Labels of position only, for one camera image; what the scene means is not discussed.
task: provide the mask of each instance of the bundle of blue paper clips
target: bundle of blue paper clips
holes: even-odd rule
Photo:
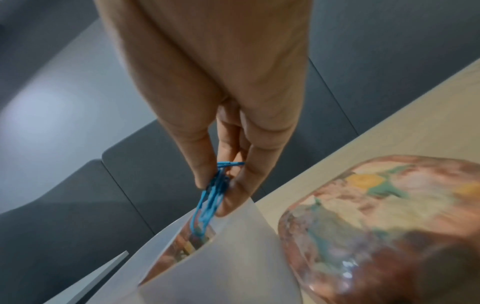
[[[228,189],[230,183],[230,178],[225,175],[226,168],[242,166],[244,164],[244,162],[229,161],[217,163],[218,172],[211,180],[210,185],[208,185],[208,187],[201,193],[200,201],[198,202],[195,213],[191,218],[190,230],[194,235],[199,237],[205,235],[207,226],[209,225],[211,219],[215,216],[217,209],[224,199],[225,191]],[[197,216],[198,227],[195,227],[195,219]]]

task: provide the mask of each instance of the wooden table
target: wooden table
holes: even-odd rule
[[[264,197],[256,205],[268,223],[277,230],[280,216],[295,201],[359,162],[392,154],[457,158],[480,163],[480,60]],[[480,287],[480,279],[472,280],[429,303],[479,303],[480,291],[474,292],[477,287]],[[313,303],[305,293],[303,302]]]

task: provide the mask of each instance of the human hand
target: human hand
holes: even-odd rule
[[[95,0],[139,92],[205,188],[245,161],[219,216],[260,186],[302,109],[311,0]],[[216,159],[208,134],[216,119]]]

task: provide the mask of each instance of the dark line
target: dark line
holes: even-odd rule
[[[113,176],[113,175],[110,173],[110,171],[107,169],[107,166],[105,166],[103,160],[101,161],[101,164],[103,165],[103,167],[105,168],[105,170],[108,172],[108,174],[110,175],[110,177],[113,179],[113,181],[115,182],[115,184],[118,186],[118,188],[120,189],[120,191],[123,193],[123,195],[125,195],[125,197],[126,197],[127,200],[130,202],[130,204],[131,204],[132,207],[135,209],[135,211],[138,213],[138,215],[139,215],[140,218],[143,220],[143,222],[145,223],[145,225],[148,227],[148,229],[150,230],[150,232],[153,234],[153,236],[155,236],[156,233],[154,232],[154,230],[150,227],[149,223],[144,219],[144,217],[142,216],[142,214],[140,213],[140,211],[137,209],[137,207],[132,203],[132,201],[130,200],[129,196],[125,193],[125,191],[122,189],[122,187],[120,187],[119,183],[117,183],[117,181],[115,180],[114,176]]]
[[[332,92],[332,90],[330,89],[330,87],[327,85],[327,83],[325,82],[324,78],[322,77],[322,75],[320,74],[320,72],[318,71],[317,67],[314,65],[314,63],[312,62],[312,60],[310,59],[310,57],[308,58],[308,61],[310,62],[311,66],[315,69],[315,72],[318,74],[318,76],[320,77],[321,81],[323,82],[323,84],[326,86],[326,88],[328,89],[328,91],[330,92],[330,95],[333,97],[333,100],[335,100],[336,104],[338,105],[338,107],[340,108],[341,112],[343,113],[343,115],[345,115],[346,119],[348,120],[348,122],[350,123],[351,127],[353,128],[353,130],[355,131],[355,133],[358,135],[360,135],[360,133],[357,131],[357,129],[355,128],[354,124],[352,123],[352,121],[350,120],[350,118],[348,117],[348,115],[345,113],[344,109],[342,108],[341,104],[339,103],[339,101],[337,100],[337,98],[335,97],[335,94]]]

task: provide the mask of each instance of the floral patterned case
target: floral patterned case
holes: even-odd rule
[[[278,233],[318,302],[430,297],[478,272],[480,165],[420,156],[366,161],[293,204]]]

